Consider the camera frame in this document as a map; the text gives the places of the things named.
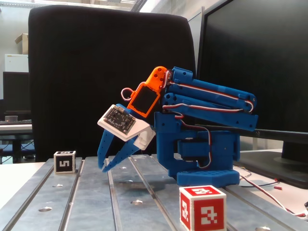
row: red and white cube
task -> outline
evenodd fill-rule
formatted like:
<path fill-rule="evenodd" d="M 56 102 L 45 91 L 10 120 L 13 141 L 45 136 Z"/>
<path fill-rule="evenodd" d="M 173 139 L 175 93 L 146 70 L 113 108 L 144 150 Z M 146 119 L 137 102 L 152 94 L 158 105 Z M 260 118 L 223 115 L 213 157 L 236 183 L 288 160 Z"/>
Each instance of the red and white cube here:
<path fill-rule="evenodd" d="M 211 185 L 181 187 L 181 223 L 189 231 L 226 231 L 226 198 Z"/>

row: orange 3d printed part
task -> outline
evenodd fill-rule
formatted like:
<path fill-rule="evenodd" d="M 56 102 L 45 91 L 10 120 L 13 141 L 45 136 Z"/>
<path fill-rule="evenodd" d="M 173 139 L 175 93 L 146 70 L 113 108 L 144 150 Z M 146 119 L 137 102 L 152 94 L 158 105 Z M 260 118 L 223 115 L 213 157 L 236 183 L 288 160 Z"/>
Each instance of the orange 3d printed part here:
<path fill-rule="evenodd" d="M 160 98 L 161 90 L 166 86 L 167 69 L 163 66 L 156 67 L 146 82 L 141 83 L 132 92 L 128 109 L 132 109 L 143 117 L 147 117 Z"/>

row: circuit board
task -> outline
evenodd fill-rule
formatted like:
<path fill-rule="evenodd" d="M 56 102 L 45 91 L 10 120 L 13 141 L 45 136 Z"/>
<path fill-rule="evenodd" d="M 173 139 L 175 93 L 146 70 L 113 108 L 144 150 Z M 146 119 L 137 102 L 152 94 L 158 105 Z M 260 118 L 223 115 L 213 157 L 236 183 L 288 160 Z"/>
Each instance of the circuit board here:
<path fill-rule="evenodd" d="M 136 122 L 136 118 L 125 112 L 124 108 L 114 106 L 104 117 L 104 121 L 127 135 Z"/>

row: red and white wire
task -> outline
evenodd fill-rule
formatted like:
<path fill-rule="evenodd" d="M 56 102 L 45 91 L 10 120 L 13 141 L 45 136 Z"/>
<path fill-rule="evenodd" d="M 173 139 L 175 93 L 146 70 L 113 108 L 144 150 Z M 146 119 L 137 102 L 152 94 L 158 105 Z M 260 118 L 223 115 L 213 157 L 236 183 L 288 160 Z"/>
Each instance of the red and white wire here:
<path fill-rule="evenodd" d="M 226 94 L 226 93 L 214 91 L 214 90 L 208 90 L 208 89 L 199 88 L 199 87 L 195 87 L 195 86 L 191 86 L 191 85 L 187 85 L 187 84 L 175 83 L 175 82 L 172 82 L 172 81 L 170 81 L 169 83 L 170 84 L 178 85 L 180 87 L 190 88 L 190 89 L 194 89 L 194 90 L 200 90 L 200 91 L 204 91 L 204 92 L 207 92 L 207 93 L 212 93 L 212 94 L 215 94 L 215 95 L 225 96 L 225 97 L 230 98 L 230 99 L 239 100 L 238 97 L 235 97 L 235 96 L 232 96 L 232 95 L 229 95 L 229 94 Z M 254 109 L 254 104 L 250 100 L 245 100 L 245 103 L 248 103 L 248 104 L 251 105 L 251 109 L 250 109 L 249 112 L 252 112 L 253 109 Z"/>
<path fill-rule="evenodd" d="M 178 103 L 175 105 L 164 105 L 164 109 L 170 109 L 170 108 L 177 108 L 180 106 L 187 106 L 193 109 L 200 109 L 200 110 L 206 110 L 206 111 L 215 111 L 215 112 L 240 112 L 242 109 L 224 109 L 224 108 L 214 108 L 214 107 L 204 107 L 204 106 L 198 106 L 198 105 L 188 105 L 185 103 Z"/>
<path fill-rule="evenodd" d="M 264 189 L 262 189 L 260 186 L 258 186 L 257 184 L 253 183 L 252 181 L 248 180 L 246 177 L 244 176 L 240 176 L 242 177 L 245 181 L 247 181 L 248 183 L 250 183 L 251 185 L 255 186 L 257 189 L 259 189 L 261 192 L 263 192 L 264 194 L 266 194 L 267 196 L 269 196 L 271 199 L 273 199 L 277 204 L 280 205 L 280 207 L 282 207 L 285 211 L 287 211 L 288 213 L 291 213 L 291 211 L 287 208 L 285 208 L 283 206 L 283 204 L 281 204 L 273 195 L 271 195 L 269 192 L 265 191 Z M 305 213 L 301 213 L 301 214 L 294 214 L 291 213 L 292 215 L 296 216 L 296 217 L 305 217 Z"/>
<path fill-rule="evenodd" d="M 124 95 L 123 95 L 123 92 L 126 91 L 126 90 L 129 90 L 130 92 L 133 92 L 133 90 L 132 90 L 131 88 L 123 88 L 123 89 L 121 90 L 122 99 L 123 99 L 124 101 L 130 101 L 130 100 L 131 100 L 131 97 L 125 98 Z"/>
<path fill-rule="evenodd" d="M 199 167 L 200 167 L 200 168 L 207 168 L 207 167 L 209 167 L 209 166 L 211 165 L 211 163 L 212 163 L 212 151 L 211 151 L 211 147 L 212 147 L 212 134 L 211 134 L 211 132 L 209 131 L 209 129 L 207 129 L 207 128 L 205 128 L 205 127 L 202 127 L 202 126 L 196 126 L 196 125 L 189 125 L 189 124 L 186 124 L 183 120 L 181 120 L 181 119 L 184 118 L 184 115 L 183 115 L 182 113 L 179 113 L 179 112 L 173 112 L 173 113 L 178 114 L 178 115 L 175 115 L 174 117 L 175 117 L 176 119 L 179 119 L 179 120 L 181 121 L 181 123 L 182 123 L 185 127 L 187 127 L 187 128 L 193 128 L 193 129 L 203 129 L 203 130 L 206 130 L 206 131 L 208 132 L 208 146 L 209 146 L 208 159 L 209 159 L 209 161 L 208 161 L 208 163 L 207 163 L 206 166 L 203 166 L 203 167 L 200 167 L 200 166 L 199 166 Z"/>
<path fill-rule="evenodd" d="M 123 99 L 124 101 L 131 101 L 131 97 L 125 98 L 124 95 L 123 95 L 123 92 L 126 91 L 126 90 L 129 90 L 130 92 L 133 92 L 133 91 L 134 91 L 134 90 L 131 89 L 131 88 L 123 88 L 123 89 L 121 90 L 122 99 Z"/>

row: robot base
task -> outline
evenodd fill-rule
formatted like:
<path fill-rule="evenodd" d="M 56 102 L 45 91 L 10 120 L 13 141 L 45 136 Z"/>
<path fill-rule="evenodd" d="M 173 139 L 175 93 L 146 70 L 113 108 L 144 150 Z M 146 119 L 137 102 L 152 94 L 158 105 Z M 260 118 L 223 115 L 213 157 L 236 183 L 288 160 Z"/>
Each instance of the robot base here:
<path fill-rule="evenodd" d="M 213 185 L 216 188 L 240 183 L 240 174 L 235 170 L 183 171 L 177 173 L 180 186 Z"/>

